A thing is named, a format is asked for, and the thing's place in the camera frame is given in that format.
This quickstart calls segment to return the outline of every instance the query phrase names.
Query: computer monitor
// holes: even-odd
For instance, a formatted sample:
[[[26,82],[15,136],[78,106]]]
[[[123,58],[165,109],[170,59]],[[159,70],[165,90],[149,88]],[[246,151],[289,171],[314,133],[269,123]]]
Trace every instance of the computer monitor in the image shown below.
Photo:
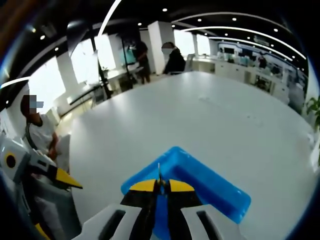
[[[248,49],[242,49],[242,54],[248,57],[252,57],[252,51]]]
[[[129,49],[128,47],[125,48],[125,55],[124,55],[123,49],[119,50],[119,54],[120,54],[120,61],[122,65],[125,65],[126,63],[128,65],[131,65],[137,62],[132,49]]]
[[[224,53],[226,54],[235,54],[235,50],[233,48],[225,47]]]

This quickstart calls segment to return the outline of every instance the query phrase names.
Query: black shirt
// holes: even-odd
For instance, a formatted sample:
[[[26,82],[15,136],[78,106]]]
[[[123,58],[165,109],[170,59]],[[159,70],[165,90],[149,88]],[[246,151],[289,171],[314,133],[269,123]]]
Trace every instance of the black shirt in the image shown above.
[[[170,53],[169,61],[167,62],[163,73],[168,74],[170,72],[183,72],[185,70],[185,66],[186,61],[181,55],[179,49],[176,48]]]
[[[136,58],[140,57],[143,53],[146,53],[146,52],[148,52],[148,48],[147,48],[147,45],[143,41],[140,41],[135,45],[135,57]],[[139,60],[140,64],[147,63],[147,62],[148,62],[147,55],[145,55],[145,57],[143,57]]]

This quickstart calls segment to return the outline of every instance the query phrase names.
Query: window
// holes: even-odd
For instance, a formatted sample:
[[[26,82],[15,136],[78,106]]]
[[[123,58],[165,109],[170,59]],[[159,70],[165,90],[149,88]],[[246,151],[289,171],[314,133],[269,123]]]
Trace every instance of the window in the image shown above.
[[[102,68],[109,70],[116,68],[114,55],[108,35],[104,34],[94,38],[96,49],[98,49],[98,59]]]
[[[197,41],[199,55],[202,55],[202,54],[211,55],[210,42],[209,42],[209,38],[207,36],[197,34],[196,41]]]
[[[96,36],[94,41],[96,49],[98,50],[98,59],[101,67],[103,69],[108,68],[109,70],[115,69],[116,63],[108,35],[104,34],[99,37]],[[90,39],[80,42],[74,49],[71,61],[78,83],[82,83],[90,79],[92,71],[88,70],[87,66],[90,65],[93,53],[94,49]]]
[[[37,102],[43,102],[43,108],[37,111],[45,114],[52,108],[54,100],[66,92],[56,57],[51,58],[38,68],[29,79],[29,94],[36,95]]]
[[[195,53],[195,44],[191,32],[173,30],[175,45],[183,56]]]

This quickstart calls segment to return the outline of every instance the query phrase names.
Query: person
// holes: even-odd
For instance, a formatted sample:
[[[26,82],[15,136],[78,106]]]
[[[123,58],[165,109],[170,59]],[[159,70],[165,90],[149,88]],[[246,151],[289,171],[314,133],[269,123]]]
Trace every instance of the person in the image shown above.
[[[145,81],[147,83],[150,83],[151,71],[147,53],[148,48],[143,41],[140,40],[138,43],[135,44],[136,60],[139,62],[140,67],[143,67],[143,69],[139,72],[142,84],[145,84]]]
[[[224,54],[224,50],[220,47],[219,48],[219,51],[217,53],[217,58],[219,60],[224,60],[225,59],[225,54]]]
[[[261,52],[260,57],[258,58],[259,61],[259,68],[265,69],[267,66],[267,60],[264,57],[264,54]]]
[[[162,52],[169,54],[169,60],[163,70],[164,74],[183,72],[185,70],[186,61],[181,55],[179,48],[173,42],[166,42],[162,46]]]
[[[24,95],[20,103],[20,111],[26,118],[25,134],[30,147],[41,151],[59,168],[69,172],[70,135],[59,139],[49,118],[39,114],[30,102],[30,95]]]

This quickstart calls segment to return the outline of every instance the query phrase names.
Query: white table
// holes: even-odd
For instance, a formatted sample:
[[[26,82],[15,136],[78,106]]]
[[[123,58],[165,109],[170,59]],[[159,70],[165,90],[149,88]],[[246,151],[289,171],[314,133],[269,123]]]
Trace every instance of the white table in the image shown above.
[[[317,176],[310,125],[259,89],[205,72],[119,94],[73,121],[70,174],[81,223],[119,203],[121,184],[180,146],[251,196],[247,240],[284,240],[308,206]]]

